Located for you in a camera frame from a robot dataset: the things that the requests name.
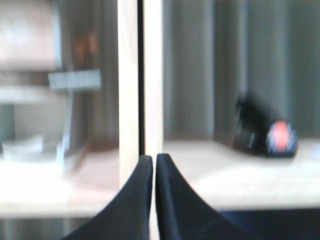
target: gray curtain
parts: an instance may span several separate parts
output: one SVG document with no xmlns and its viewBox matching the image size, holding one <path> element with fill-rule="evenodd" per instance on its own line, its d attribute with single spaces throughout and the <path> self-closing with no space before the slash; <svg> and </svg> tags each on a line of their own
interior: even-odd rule
<svg viewBox="0 0 320 240">
<path fill-rule="evenodd" d="M 91 99 L 91 129 L 96 140 L 119 144 L 118 14 L 116 0 L 93 0 L 93 22 L 99 38 L 102 89 Z"/>
<path fill-rule="evenodd" d="M 164 137 L 212 138 L 212 0 L 163 1 Z"/>
<path fill-rule="evenodd" d="M 231 137 L 247 90 L 320 136 L 320 1 L 165 0 L 165 137 Z"/>
<path fill-rule="evenodd" d="M 239 94 L 250 90 L 291 121 L 320 134 L 320 2 L 216 1 L 215 122 L 233 132 Z"/>
</svg>

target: black curved object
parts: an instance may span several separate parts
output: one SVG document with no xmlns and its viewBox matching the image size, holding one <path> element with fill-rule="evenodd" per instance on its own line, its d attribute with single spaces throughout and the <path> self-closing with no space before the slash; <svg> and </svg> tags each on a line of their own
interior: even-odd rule
<svg viewBox="0 0 320 240">
<path fill-rule="evenodd" d="M 207 205 L 189 186 L 170 155 L 159 154 L 155 178 L 161 240 L 256 240 Z"/>
<path fill-rule="evenodd" d="M 62 240 L 148 240 L 152 177 L 152 159 L 143 155 L 116 197 Z"/>
<path fill-rule="evenodd" d="M 320 208 L 220 212 L 263 240 L 320 240 Z"/>
</svg>

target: blurry object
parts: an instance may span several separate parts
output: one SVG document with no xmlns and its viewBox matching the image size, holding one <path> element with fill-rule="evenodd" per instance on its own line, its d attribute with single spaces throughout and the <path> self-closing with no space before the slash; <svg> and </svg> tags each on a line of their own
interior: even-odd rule
<svg viewBox="0 0 320 240">
<path fill-rule="evenodd" d="M 0 1 L 0 70 L 61 67 L 58 10 L 47 1 Z"/>
<path fill-rule="evenodd" d="M 52 89 L 95 90 L 101 87 L 98 69 L 49 73 L 48 78 Z"/>
<path fill-rule="evenodd" d="M 238 131 L 234 146 L 252 149 L 274 158 L 293 157 L 297 150 L 297 133 L 270 106 L 252 93 L 239 99 Z"/>
<path fill-rule="evenodd" d="M 39 155 L 43 150 L 44 139 L 42 135 L 2 143 L 3 157 L 6 160 L 25 159 L 28 155 Z"/>
<path fill-rule="evenodd" d="M 98 37 L 94 32 L 82 34 L 75 38 L 72 45 L 74 62 L 78 67 L 85 67 L 90 62 L 91 57 L 98 53 Z"/>
</svg>

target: dark object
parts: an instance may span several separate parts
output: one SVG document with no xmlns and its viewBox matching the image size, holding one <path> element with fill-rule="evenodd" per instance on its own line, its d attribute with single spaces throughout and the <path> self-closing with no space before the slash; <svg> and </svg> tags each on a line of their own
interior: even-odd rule
<svg viewBox="0 0 320 240">
<path fill-rule="evenodd" d="M 320 209 L 273 209 L 220 212 L 263 240 L 320 240 Z"/>
<path fill-rule="evenodd" d="M 189 186 L 168 154 L 159 154 L 155 179 L 161 240 L 254 240 L 207 205 Z"/>
<path fill-rule="evenodd" d="M 63 240 L 148 240 L 152 176 L 151 157 L 141 156 L 113 201 Z"/>
<path fill-rule="evenodd" d="M 273 158 L 293 157 L 297 150 L 296 130 L 256 96 L 239 100 L 239 131 L 234 145 L 252 149 Z"/>
</svg>

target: shelf surface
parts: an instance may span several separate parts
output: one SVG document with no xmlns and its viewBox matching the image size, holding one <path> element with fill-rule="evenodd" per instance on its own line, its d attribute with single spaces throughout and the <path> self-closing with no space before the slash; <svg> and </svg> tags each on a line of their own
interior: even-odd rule
<svg viewBox="0 0 320 240">
<path fill-rule="evenodd" d="M 295 158 L 248 155 L 216 141 L 165 141 L 192 188 L 217 210 L 320 207 L 318 140 L 301 140 Z M 56 176 L 20 168 L 1 174 L 0 218 L 93 217 L 117 194 L 119 149 L 88 153 Z"/>
<path fill-rule="evenodd" d="M 320 142 L 301 140 L 294 158 L 268 158 L 214 141 L 168 141 L 164 152 L 218 210 L 320 207 Z"/>
</svg>

